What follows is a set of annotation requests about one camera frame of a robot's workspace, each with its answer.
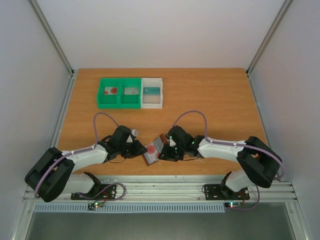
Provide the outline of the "red circle white card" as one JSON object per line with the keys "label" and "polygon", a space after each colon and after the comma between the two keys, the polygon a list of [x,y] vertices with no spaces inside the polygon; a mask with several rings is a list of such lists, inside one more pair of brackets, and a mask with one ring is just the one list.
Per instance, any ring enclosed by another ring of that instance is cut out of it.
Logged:
{"label": "red circle white card", "polygon": [[159,151],[153,143],[150,143],[145,146],[147,148],[147,152],[144,153],[143,157],[147,165],[152,165],[157,162],[159,159]]}

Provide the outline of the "brown leather card holder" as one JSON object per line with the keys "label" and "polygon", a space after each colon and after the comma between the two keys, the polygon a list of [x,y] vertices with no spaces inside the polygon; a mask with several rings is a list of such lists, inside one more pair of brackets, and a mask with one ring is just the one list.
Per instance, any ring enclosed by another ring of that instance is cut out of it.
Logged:
{"label": "brown leather card holder", "polygon": [[159,155],[164,147],[165,141],[165,134],[161,134],[152,143],[145,146],[147,152],[142,155],[142,158],[147,166],[150,166],[159,160]]}

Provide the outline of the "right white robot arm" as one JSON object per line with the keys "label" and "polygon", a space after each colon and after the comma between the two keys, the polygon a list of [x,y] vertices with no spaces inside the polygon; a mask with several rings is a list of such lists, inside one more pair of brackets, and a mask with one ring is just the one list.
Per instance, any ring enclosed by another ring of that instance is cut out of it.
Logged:
{"label": "right white robot arm", "polygon": [[185,156],[239,163],[241,169],[227,173],[217,187],[217,196],[222,200],[231,200],[252,185],[269,188],[283,167],[282,159],[258,137],[242,141],[216,140],[204,135],[192,137],[182,127],[174,126],[165,136],[159,159],[177,162]]}

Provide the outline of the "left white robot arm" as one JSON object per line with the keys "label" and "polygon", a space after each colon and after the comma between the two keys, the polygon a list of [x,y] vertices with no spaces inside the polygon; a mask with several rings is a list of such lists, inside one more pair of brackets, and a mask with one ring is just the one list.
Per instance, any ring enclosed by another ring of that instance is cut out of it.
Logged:
{"label": "left white robot arm", "polygon": [[105,195],[108,185],[90,172],[74,175],[79,169],[110,162],[118,156],[132,159],[147,152],[137,140],[137,130],[118,126],[112,135],[94,145],[72,151],[51,147],[26,174],[24,181],[33,189],[34,197],[48,203],[61,194],[74,194],[81,200],[97,200]]}

